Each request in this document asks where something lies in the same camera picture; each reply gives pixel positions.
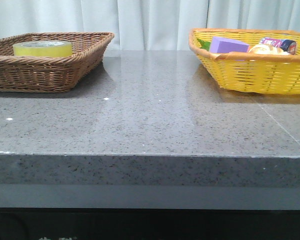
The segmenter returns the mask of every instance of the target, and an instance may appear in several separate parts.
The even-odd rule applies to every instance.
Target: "roll of tape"
[[[25,41],[13,45],[15,56],[69,57],[72,46],[68,41]]]

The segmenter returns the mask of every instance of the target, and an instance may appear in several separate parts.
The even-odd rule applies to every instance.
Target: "purple box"
[[[210,45],[211,53],[230,53],[230,52],[243,52],[246,53],[248,51],[249,44],[234,40],[230,38],[214,36]]]

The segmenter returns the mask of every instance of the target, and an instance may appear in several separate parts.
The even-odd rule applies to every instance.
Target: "white curtain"
[[[113,32],[112,50],[188,50],[205,27],[300,32],[300,0],[0,0],[0,38]]]

